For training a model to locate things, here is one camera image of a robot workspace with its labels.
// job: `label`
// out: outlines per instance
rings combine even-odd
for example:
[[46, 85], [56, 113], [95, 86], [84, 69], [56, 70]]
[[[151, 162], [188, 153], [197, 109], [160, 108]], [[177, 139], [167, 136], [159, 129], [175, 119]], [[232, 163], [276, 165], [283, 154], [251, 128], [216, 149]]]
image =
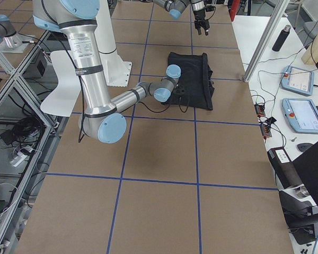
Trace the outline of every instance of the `label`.
[[281, 163], [287, 163], [290, 162], [290, 160], [287, 158], [285, 152], [283, 149], [276, 150], [276, 154], [280, 160]]
[[68, 39], [68, 42], [75, 59], [85, 59], [94, 56], [90, 37]]

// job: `white desk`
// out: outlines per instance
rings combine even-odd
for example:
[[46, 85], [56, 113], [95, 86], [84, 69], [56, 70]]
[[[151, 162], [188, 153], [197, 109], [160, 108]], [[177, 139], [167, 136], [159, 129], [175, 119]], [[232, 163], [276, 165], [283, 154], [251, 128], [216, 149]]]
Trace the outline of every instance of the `white desk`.
[[[258, 45], [260, 37], [263, 34], [263, 31], [268, 23], [269, 17], [258, 17], [258, 16], [236, 16], [233, 22], [233, 29], [237, 39], [238, 47], [240, 50], [241, 58], [243, 61], [244, 68], [247, 68], [247, 64], [250, 62], [250, 59]], [[265, 61], [267, 59], [276, 59], [289, 57], [292, 54], [297, 53], [302, 47], [303, 44], [298, 38], [296, 32], [291, 30], [289, 37], [286, 39], [284, 45], [281, 47], [279, 52], [272, 51], [272, 46], [279, 35], [280, 31], [285, 27], [285, 25], [290, 24], [287, 18], [282, 18], [279, 22], [277, 29], [275, 30], [268, 46], [261, 58], [261, 61]], [[305, 65], [303, 64], [301, 57], [304, 54], [305, 49], [303, 49], [299, 54], [289, 57], [287, 59], [279, 59], [274, 61], [268, 61], [265, 63], [259, 63], [257, 69], [255, 70], [251, 80], [249, 81], [250, 89], [256, 90], [259, 95], [263, 96], [266, 100], [273, 99], [271, 95], [264, 92], [258, 80], [258, 71], [265, 70], [272, 73], [282, 72], [285, 67], [289, 66], [292, 62], [293, 66], [300, 67], [307, 70], [314, 70], [316, 66], [314, 65]], [[272, 94], [276, 94], [278, 85], [280, 82], [281, 75], [273, 75], [265, 72], [260, 72], [260, 80], [262, 87], [269, 91]], [[314, 84], [318, 85], [318, 70], [315, 71]], [[291, 98], [310, 98], [313, 100], [315, 105], [318, 105], [318, 88], [314, 88], [313, 95], [310, 97], [303, 96], [300, 94], [296, 94], [287, 90], [283, 90], [281, 87], [276, 96], [276, 104], [271, 114], [273, 102], [269, 102], [266, 104], [265, 112], [267, 117], [273, 116], [277, 119], [276, 124], [280, 128], [281, 132], [285, 135], [287, 139], [287, 144], [285, 149], [289, 154], [290, 158], [294, 160], [301, 153], [297, 150], [296, 145], [299, 143], [309, 142], [315, 143], [318, 141], [318, 134], [299, 134], [295, 133], [292, 128], [288, 125], [286, 118], [284, 117], [284, 113], [281, 107], [281, 100], [286, 97]], [[279, 147], [282, 145], [281, 135], [272, 130], [272, 138], [267, 139], [266, 141], [266, 150], [269, 150], [273, 147]], [[294, 248], [294, 252], [298, 254], [302, 249], [309, 249], [307, 253], [312, 252], [312, 247], [307, 247], [306, 245], [300, 246], [295, 241], [294, 237], [290, 234], [290, 238], [292, 241], [292, 245]], [[316, 247], [315, 254], [318, 254], [318, 245]]]

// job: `black cloth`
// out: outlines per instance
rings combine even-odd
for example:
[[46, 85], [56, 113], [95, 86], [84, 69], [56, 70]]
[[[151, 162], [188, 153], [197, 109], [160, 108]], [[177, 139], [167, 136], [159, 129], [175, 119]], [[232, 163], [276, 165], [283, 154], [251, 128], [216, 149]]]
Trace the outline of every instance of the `black cloth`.
[[171, 52], [169, 65], [181, 68], [178, 87], [164, 104], [178, 104], [213, 110], [212, 96], [214, 88], [211, 76], [213, 71], [207, 63], [207, 54], [201, 56], [179, 55]]

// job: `black bottle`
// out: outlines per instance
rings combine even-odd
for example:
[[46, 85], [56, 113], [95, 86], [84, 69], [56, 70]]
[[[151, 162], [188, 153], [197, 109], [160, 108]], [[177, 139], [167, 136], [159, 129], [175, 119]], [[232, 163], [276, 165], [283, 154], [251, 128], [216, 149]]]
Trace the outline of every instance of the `black bottle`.
[[279, 51], [280, 50], [280, 48], [284, 44], [286, 38], [290, 34], [290, 29], [291, 29], [291, 26], [290, 25], [286, 25], [285, 28], [280, 32], [275, 44], [272, 47], [273, 51]]

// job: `robotic arm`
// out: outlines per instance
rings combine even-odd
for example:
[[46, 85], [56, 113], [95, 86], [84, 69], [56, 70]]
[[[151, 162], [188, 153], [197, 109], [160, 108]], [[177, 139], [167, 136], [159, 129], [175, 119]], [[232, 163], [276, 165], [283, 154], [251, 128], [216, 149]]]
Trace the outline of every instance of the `robotic arm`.
[[216, 0], [153, 0], [153, 3], [168, 11], [174, 19], [178, 19], [181, 13], [191, 4], [198, 34], [201, 35], [201, 28], [203, 28], [205, 35], [208, 35], [210, 24], [208, 20], [205, 20], [205, 12], [215, 11], [216, 7], [213, 5], [216, 4]]
[[22, 44], [20, 35], [16, 32], [10, 19], [0, 14], [0, 43], [5, 41], [9, 48], [16, 48]]
[[126, 130], [126, 120], [120, 113], [147, 95], [167, 101], [177, 86], [180, 68], [169, 66], [161, 82], [139, 83], [111, 99], [94, 35], [99, 8], [99, 0], [86, 0], [85, 4], [81, 0], [33, 0], [33, 17], [36, 26], [67, 35], [87, 103], [80, 128], [89, 137], [115, 143]]

